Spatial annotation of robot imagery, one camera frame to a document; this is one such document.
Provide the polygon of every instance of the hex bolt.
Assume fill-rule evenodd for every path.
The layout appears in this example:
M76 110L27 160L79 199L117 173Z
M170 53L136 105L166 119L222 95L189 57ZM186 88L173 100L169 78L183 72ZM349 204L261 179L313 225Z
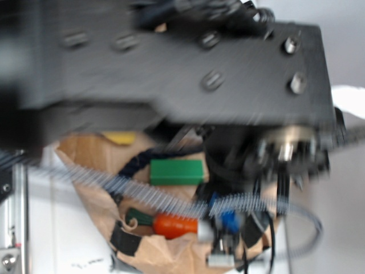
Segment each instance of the hex bolt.
M302 72L297 72L294 74L292 80L290 81L290 89L295 94L303 94L307 87L307 77Z
M16 262L17 259L11 254L7 254L2 258L2 264L8 272L12 270Z
M297 38L295 36L290 36L284 42L285 52L288 54L294 54L299 50L300 45L301 45L301 42L300 42L299 38Z
M201 81L201 84L204 89L208 91L214 91L218 89L224 82L223 73L212 70L208 73Z
M135 35L119 36L112 42L113 47L118 51L127 51L139 44L139 41Z
M203 49L209 50L213 48L216 44L218 44L221 40L221 35L213 30L208 31L199 39L199 44Z
M84 46L89 40L90 38L86 31L76 30L66 32L63 36L62 43L64 47L71 49Z
M2 186L2 190L4 190L4 192L9 192L11 190L11 187L9 184L4 184Z

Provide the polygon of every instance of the gray cable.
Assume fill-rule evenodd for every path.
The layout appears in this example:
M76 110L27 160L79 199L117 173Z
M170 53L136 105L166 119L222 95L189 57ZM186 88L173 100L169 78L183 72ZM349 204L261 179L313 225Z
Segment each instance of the gray cable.
M0 170L11 171L10 164L25 164L30 170L40 176L54 176L60 180L71 179L85 186L103 188L108 192L117 192L162 213L203 219L207 215L209 217L220 216L222 213L229 211L266 212L268 208L275 208L278 213L304 217L311 221L316 229L316 234L311 241L303 247L279 254L279 259L287 258L287 254L292 259L309 253L317 244L323 231L322 224L315 215L298 205L288 203L287 200L280 198L278 200L263 199L259 195L252 193L235 194L217 199L210 208L206 202L186 202L156 187L125 176L114 176L77 165L68 166L68 169L64 170L56 167L40 167L36 163L38 162L23 156L12 156L10 153L0 150Z

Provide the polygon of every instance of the green rectangular object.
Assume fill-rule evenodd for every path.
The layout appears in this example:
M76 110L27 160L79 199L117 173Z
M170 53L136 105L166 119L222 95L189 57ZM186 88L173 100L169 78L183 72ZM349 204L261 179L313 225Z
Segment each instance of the green rectangular object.
M150 182L153 186L186 186L203 182L201 160L152 160Z

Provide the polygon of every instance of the blue object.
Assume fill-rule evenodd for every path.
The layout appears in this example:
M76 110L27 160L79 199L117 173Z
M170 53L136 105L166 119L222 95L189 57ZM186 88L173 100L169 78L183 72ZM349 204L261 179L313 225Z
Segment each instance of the blue object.
M240 222L237 220L236 213L226 212L220 216L222 225L230 233L236 234L240 231Z
M216 199L219 198L219 194L214 192L212 195L212 198L209 202L209 205L212 206L213 203L216 201ZM236 234L240 231L240 221L237 218L237 215L235 212L224 212L219 216L219 218L222 221L222 225L224 229L227 229L230 233Z

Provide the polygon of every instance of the brown paper bag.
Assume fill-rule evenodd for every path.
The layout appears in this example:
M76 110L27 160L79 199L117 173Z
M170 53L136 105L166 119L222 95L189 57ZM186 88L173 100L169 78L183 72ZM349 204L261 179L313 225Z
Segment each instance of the brown paper bag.
M73 135L60 142L57 154L65 163L75 163L99 171L117 174L134 156L155 144L144 134L137 134L136 140L129 146L119 146L97 135ZM189 155L190 159L204 160L204 154ZM204 161L205 180L208 181L208 168ZM142 182L149 180L149 167L140 170L135 176ZM154 215L154 210L136 203L131 199L123 199L119 207L116 206L109 194L102 189L83 186L75 182L75 188L95 226L103 237L110 243L116 222L123 224L122 230L133 235L141 236L137 251L131 256L117 251L117 257L125 263L142 271L144 274L185 274L185 273L225 273L229 269L208 268L206 257L212 246L201 244L193 233L186 234L173 240L166 240L163 236L152 235L148 227L137 227L133 223L126 224L125 213L130 207L141 212ZM161 187L165 191L190 200L196 186ZM269 229L262 239L248 250L248 258L262 253L265 247L271 245ZM237 256L242 256L243 247L236 250Z

